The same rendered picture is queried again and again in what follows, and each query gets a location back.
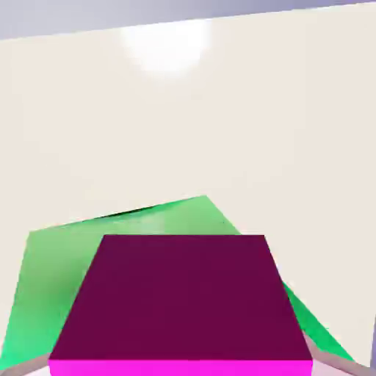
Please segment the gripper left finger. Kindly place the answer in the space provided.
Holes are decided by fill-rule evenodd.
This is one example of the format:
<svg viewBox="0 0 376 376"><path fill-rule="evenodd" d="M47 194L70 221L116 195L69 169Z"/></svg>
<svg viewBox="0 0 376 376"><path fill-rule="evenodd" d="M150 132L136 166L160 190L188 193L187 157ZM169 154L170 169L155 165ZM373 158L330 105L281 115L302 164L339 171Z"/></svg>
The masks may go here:
<svg viewBox="0 0 376 376"><path fill-rule="evenodd" d="M31 372L35 372L48 366L49 356L50 354L46 353L42 356L6 368L5 370L0 371L0 376L25 376Z"/></svg>

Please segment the small magenta cube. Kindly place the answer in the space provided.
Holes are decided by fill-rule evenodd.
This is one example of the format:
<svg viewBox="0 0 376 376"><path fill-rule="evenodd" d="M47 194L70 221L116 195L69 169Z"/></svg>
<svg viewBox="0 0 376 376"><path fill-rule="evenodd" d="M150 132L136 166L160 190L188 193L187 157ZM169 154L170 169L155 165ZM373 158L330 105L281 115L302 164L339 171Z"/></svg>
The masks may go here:
<svg viewBox="0 0 376 376"><path fill-rule="evenodd" d="M51 376L311 376L262 235L106 235Z"/></svg>

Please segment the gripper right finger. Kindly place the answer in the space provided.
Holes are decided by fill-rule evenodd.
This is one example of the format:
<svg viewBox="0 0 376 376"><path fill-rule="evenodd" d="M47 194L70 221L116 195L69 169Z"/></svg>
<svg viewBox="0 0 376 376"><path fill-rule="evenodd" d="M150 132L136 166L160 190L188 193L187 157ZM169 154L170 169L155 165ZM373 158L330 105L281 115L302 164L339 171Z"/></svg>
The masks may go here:
<svg viewBox="0 0 376 376"><path fill-rule="evenodd" d="M321 351L306 333L303 333L303 336L313 359L352 376L376 376L375 369L363 366L354 361L349 361L335 354Z"/></svg>

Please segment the small green cube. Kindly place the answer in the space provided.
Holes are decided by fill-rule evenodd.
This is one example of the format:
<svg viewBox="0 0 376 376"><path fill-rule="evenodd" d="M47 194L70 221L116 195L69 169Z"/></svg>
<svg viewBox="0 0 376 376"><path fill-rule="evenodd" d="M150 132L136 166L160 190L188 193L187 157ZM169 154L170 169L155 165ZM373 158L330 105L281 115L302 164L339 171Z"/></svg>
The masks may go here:
<svg viewBox="0 0 376 376"><path fill-rule="evenodd" d="M33 231L27 238L0 370L51 353L106 235L241 235L205 196ZM302 333L348 354L282 281Z"/></svg>

